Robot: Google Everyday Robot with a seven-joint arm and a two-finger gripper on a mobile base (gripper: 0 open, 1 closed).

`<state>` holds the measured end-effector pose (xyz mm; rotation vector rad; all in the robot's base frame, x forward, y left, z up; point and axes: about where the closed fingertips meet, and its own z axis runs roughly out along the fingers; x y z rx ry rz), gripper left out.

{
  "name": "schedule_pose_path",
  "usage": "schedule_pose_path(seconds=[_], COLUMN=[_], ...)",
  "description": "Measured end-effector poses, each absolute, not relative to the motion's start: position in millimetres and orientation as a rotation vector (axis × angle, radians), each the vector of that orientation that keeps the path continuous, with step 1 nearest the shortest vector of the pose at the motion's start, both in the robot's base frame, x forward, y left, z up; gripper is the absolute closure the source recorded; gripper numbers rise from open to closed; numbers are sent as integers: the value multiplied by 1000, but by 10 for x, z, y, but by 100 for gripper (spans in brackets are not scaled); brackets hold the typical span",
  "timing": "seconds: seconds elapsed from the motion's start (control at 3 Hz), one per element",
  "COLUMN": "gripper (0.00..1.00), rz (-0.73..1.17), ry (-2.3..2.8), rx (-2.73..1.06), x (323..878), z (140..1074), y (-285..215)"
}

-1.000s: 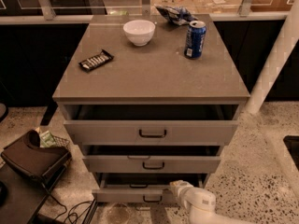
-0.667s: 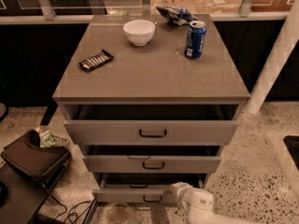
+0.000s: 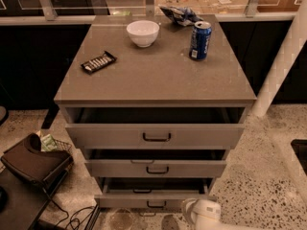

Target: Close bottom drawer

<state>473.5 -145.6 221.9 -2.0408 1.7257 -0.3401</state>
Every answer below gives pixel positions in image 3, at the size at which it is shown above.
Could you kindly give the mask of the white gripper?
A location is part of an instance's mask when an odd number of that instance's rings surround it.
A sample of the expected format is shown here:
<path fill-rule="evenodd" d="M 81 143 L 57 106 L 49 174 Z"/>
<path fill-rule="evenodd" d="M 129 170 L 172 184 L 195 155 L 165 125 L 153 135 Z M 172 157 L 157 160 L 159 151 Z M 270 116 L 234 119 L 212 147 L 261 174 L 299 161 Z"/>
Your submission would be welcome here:
<path fill-rule="evenodd" d="M 208 199 L 185 199 L 181 204 L 182 214 L 192 226 L 220 224 L 221 205 Z"/>

